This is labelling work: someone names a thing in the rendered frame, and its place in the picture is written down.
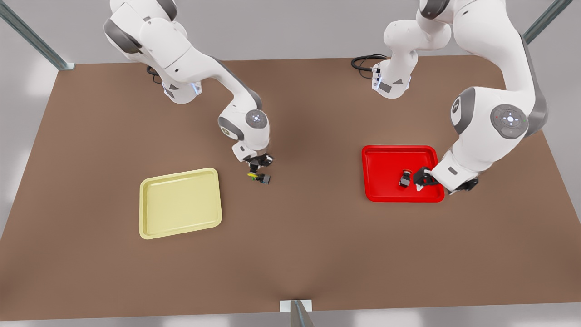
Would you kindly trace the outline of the yellow tray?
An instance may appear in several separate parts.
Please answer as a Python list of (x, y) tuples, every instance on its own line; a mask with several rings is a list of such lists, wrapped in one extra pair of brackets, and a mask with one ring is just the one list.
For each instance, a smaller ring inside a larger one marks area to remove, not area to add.
[(139, 234), (150, 240), (215, 228), (222, 222), (218, 172), (190, 170), (143, 180)]

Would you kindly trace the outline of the silver frame post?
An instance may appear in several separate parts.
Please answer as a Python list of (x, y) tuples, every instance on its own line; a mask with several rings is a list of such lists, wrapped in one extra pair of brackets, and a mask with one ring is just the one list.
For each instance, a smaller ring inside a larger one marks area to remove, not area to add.
[(573, 0), (554, 0), (523, 34), (526, 44), (530, 44)]
[(67, 63), (58, 55), (4, 0), (0, 0), (0, 17), (56, 69), (67, 71), (75, 68), (74, 63)]
[(311, 299), (303, 300), (281, 300), (279, 302), (280, 312), (289, 313), (290, 327), (314, 327), (309, 313), (313, 311)]

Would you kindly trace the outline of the red tray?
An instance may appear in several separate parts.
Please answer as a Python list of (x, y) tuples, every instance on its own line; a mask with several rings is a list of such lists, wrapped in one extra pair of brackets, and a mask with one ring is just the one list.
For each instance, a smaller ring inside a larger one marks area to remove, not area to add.
[(444, 197), (442, 185), (426, 186), (417, 191), (413, 180), (408, 188), (399, 186), (402, 170), (413, 174), (421, 167), (432, 169), (438, 163), (436, 151), (428, 145), (366, 145), (361, 151), (364, 188), (372, 202), (439, 203)]

